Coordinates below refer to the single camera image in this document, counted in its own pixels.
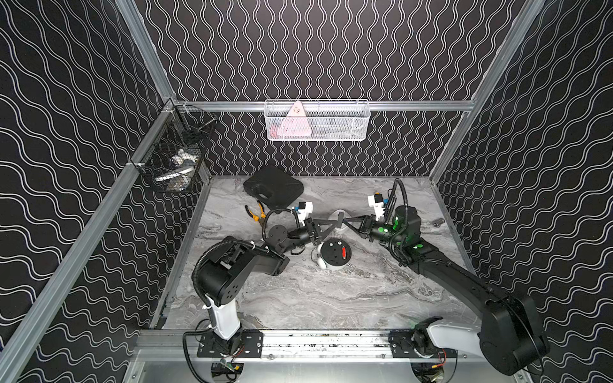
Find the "white twin bell alarm clock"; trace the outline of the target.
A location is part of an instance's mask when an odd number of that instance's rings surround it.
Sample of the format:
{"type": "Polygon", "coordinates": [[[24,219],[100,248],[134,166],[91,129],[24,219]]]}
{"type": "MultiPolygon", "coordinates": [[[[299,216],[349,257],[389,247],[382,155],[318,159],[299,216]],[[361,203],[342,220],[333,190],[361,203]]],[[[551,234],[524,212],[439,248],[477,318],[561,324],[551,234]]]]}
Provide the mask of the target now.
{"type": "Polygon", "coordinates": [[[343,239],[327,239],[316,247],[315,262],[320,269],[338,271],[347,266],[351,259],[351,246],[343,239]],[[342,247],[346,248],[346,259],[342,257],[342,247]]]}

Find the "white square alarm clock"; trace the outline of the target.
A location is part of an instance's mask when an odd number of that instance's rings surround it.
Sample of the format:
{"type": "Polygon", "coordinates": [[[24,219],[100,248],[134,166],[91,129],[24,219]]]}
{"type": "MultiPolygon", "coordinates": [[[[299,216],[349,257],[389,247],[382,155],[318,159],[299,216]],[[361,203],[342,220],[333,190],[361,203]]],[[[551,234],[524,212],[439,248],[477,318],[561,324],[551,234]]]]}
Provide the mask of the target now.
{"type": "Polygon", "coordinates": [[[334,211],[333,213],[330,214],[329,220],[338,220],[338,217],[340,215],[343,218],[348,217],[348,213],[346,211],[344,211],[343,209],[338,209],[338,210],[336,210],[336,211],[334,211]]]}

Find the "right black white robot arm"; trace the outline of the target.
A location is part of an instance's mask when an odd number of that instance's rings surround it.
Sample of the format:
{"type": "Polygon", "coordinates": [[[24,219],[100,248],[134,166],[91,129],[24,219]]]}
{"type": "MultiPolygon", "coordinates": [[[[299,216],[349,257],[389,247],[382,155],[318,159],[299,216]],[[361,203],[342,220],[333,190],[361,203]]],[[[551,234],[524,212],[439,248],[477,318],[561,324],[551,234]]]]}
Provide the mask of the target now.
{"type": "Polygon", "coordinates": [[[388,196],[370,198],[377,214],[344,219],[363,239],[378,241],[399,266],[430,279],[462,301],[479,317],[476,330],[445,324],[441,317],[419,322],[408,340],[427,356],[454,349],[483,357],[495,370],[511,376],[533,362],[542,363],[551,346],[536,303],[485,282],[447,257],[421,236],[421,217],[408,204],[405,185],[395,179],[388,196]]]}

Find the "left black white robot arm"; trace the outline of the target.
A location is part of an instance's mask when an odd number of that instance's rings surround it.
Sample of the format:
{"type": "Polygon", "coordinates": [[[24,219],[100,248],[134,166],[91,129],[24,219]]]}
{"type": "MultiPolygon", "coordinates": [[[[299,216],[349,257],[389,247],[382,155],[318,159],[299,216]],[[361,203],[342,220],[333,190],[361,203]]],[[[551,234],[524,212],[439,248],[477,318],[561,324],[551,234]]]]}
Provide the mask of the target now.
{"type": "Polygon", "coordinates": [[[215,336],[229,342],[242,330],[236,296],[252,273],[282,274],[290,252],[307,244],[319,246],[341,228],[344,218],[340,212],[333,220],[300,219],[295,209],[274,209],[261,223],[262,244],[228,236],[209,247],[196,262],[192,283],[209,312],[215,336]]]}

